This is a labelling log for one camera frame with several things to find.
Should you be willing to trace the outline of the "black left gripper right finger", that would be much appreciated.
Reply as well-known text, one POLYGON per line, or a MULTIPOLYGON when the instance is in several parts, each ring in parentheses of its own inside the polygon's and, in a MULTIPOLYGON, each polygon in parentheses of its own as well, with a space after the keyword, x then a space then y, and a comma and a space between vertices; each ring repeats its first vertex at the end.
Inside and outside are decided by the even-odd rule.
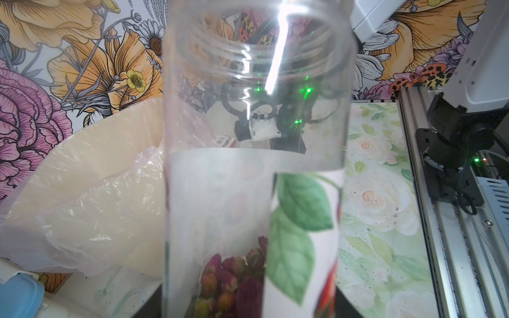
POLYGON ((363 318, 354 308, 339 288, 335 293, 335 317, 336 318, 363 318))

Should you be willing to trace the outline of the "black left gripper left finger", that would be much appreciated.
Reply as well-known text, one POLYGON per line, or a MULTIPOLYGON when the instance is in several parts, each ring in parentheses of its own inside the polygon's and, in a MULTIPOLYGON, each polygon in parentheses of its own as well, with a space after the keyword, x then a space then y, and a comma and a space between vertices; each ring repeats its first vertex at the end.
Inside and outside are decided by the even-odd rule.
POLYGON ((143 303, 141 308, 134 314, 133 318, 161 318, 163 311, 163 285, 161 284, 143 303))

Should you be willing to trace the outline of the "tall jar with white lid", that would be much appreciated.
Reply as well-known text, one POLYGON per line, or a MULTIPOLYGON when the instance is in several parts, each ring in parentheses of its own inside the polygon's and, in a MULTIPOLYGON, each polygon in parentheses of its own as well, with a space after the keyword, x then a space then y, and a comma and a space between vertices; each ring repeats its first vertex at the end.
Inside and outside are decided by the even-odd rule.
POLYGON ((175 1, 163 317, 358 317, 337 286, 357 44, 342 1, 175 1))

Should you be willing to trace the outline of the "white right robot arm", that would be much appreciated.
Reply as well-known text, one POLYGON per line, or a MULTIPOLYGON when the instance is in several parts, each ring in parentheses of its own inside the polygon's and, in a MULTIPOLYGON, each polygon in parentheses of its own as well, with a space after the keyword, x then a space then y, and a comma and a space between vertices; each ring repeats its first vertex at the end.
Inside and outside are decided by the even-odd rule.
POLYGON ((494 143, 508 114, 508 2, 488 1, 475 30, 457 16, 458 33, 469 41, 442 90, 425 107, 427 127, 408 130, 415 163, 423 168, 425 194, 476 215, 480 193, 471 193, 471 163, 494 143))

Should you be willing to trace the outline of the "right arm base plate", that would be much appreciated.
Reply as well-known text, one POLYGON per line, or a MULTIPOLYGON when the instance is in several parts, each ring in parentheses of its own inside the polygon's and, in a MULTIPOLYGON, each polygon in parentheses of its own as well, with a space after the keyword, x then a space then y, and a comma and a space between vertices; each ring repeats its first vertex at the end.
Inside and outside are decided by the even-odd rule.
POLYGON ((466 158, 465 151, 447 144, 431 129, 418 129, 416 142, 430 198, 455 202, 456 187, 466 158))

